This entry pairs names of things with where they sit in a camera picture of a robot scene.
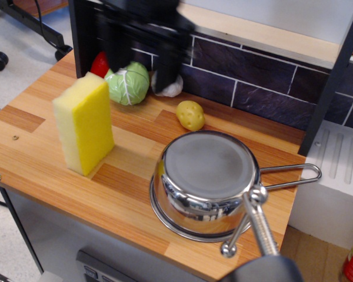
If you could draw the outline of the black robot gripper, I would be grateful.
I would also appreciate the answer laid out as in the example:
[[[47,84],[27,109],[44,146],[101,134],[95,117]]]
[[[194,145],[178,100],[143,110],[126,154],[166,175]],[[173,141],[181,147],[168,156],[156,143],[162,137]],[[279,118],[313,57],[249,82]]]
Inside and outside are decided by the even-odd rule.
[[[195,29],[178,6],[179,1],[102,1],[98,32],[111,71],[130,64],[133,43],[139,42],[159,56],[155,92],[174,83]]]

